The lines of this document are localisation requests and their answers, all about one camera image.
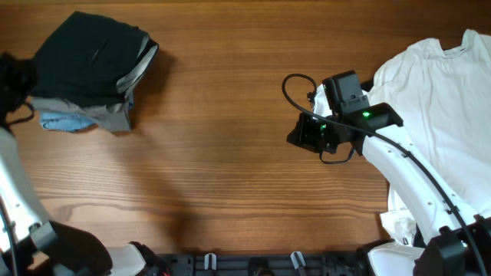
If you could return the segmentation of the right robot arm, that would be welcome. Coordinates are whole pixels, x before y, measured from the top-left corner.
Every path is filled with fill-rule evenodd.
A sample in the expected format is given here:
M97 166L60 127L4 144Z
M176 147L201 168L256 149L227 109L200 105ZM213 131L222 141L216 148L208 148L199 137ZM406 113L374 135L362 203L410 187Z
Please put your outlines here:
M297 103L287 142L318 155L342 143L363 156L394 187L414 217L424 247L375 241L356 251L356 275L488 275L490 218L461 199L422 156L387 103L371 105L354 71L324 79L329 115Z

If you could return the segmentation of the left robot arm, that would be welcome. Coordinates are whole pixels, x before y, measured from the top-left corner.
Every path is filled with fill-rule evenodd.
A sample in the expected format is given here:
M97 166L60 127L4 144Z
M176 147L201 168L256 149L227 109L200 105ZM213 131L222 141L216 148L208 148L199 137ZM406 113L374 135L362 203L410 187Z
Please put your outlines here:
M146 245L107 248L89 232L54 221L41 204L18 154L9 113L30 104L34 66L1 55L1 273L3 275L169 275Z

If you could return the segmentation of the black shorts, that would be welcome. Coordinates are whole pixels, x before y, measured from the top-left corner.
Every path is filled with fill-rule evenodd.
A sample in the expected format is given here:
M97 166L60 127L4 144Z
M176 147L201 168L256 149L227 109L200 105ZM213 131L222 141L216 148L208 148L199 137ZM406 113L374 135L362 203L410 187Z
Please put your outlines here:
M36 52L38 82L32 95L68 100L79 107L121 104L124 85L157 48L137 27L76 11Z

